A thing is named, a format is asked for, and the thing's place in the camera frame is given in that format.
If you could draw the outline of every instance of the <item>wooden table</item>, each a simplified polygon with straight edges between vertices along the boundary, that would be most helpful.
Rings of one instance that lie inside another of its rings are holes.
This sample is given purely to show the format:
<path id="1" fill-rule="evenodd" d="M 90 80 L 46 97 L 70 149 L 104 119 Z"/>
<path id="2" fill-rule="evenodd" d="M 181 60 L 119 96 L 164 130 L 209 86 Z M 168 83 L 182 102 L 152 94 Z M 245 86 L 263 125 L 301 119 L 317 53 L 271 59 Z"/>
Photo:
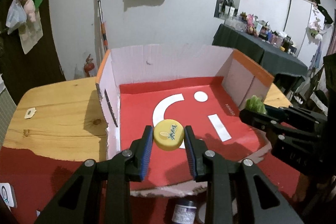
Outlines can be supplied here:
<path id="1" fill-rule="evenodd" d="M 287 107 L 290 102 L 272 84 L 265 104 Z M 36 113 L 24 119 L 31 107 Z M 66 81 L 33 88 L 22 97 L 3 146 L 57 160 L 102 161 L 106 159 L 106 127 L 95 79 Z"/>

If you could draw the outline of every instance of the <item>yellow round lid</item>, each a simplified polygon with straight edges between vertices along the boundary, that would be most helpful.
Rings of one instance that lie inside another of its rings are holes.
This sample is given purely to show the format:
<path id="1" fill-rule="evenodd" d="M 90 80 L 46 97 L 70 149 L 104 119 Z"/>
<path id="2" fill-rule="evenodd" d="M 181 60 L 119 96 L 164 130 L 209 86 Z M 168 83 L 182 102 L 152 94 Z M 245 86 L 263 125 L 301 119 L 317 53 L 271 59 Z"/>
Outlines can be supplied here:
<path id="1" fill-rule="evenodd" d="M 183 126 L 175 120 L 162 120 L 154 127 L 154 141 L 162 150 L 172 151 L 179 148 L 183 138 Z"/>

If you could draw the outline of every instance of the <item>open box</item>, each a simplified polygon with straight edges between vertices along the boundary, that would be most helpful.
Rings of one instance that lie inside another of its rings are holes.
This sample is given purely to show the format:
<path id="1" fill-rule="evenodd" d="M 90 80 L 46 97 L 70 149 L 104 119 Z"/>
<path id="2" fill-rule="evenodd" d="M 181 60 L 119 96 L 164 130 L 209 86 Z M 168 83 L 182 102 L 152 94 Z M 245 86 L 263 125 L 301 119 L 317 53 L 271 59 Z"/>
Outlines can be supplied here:
<path id="1" fill-rule="evenodd" d="M 206 45 L 147 45 L 108 50 L 96 87 L 108 124 L 107 158 L 130 147 L 146 125 L 174 119 L 228 160 L 255 162 L 270 148 L 264 134 L 239 119 L 252 95 L 265 99 L 273 76 L 238 50 Z M 153 145 L 148 174 L 133 195 L 183 196 L 206 184 L 191 181 L 184 144 Z"/>

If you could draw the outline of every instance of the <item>brown door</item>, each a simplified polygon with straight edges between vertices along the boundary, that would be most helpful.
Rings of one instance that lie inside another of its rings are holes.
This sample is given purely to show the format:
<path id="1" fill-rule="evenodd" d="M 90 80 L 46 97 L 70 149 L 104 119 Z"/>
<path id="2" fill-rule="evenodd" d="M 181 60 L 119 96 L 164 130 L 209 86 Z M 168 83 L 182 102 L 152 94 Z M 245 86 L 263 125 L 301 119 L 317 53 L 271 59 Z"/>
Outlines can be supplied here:
<path id="1" fill-rule="evenodd" d="M 0 23 L 5 27 L 8 8 L 13 0 L 0 1 Z M 25 55 L 18 31 L 1 34 L 0 73 L 6 88 L 16 104 L 31 88 L 65 81 L 51 32 L 49 1 L 39 7 L 43 37 Z"/>

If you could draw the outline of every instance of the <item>round metal bolt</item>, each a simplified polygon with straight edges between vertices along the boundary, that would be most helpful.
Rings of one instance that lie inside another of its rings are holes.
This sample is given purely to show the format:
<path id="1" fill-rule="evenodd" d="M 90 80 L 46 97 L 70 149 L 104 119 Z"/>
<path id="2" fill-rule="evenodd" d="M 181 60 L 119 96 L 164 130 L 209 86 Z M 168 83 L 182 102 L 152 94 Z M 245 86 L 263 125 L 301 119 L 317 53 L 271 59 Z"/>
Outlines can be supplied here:
<path id="1" fill-rule="evenodd" d="M 91 166 L 94 165 L 94 164 L 95 164 L 95 161 L 94 161 L 94 160 L 86 160 L 85 163 L 84 163 L 84 165 L 85 165 L 86 167 L 91 167 Z"/>
<path id="2" fill-rule="evenodd" d="M 212 151 L 212 150 L 207 150 L 206 152 L 205 152 L 205 155 L 207 156 L 207 157 L 214 157 L 215 156 L 215 152 L 214 151 Z"/>
<path id="3" fill-rule="evenodd" d="M 253 161 L 251 161 L 250 159 L 245 159 L 243 161 L 243 163 L 246 165 L 246 166 L 252 166 L 253 165 Z"/>
<path id="4" fill-rule="evenodd" d="M 130 157 L 132 156 L 132 151 L 131 150 L 124 150 L 122 151 L 122 154 L 124 157 Z"/>

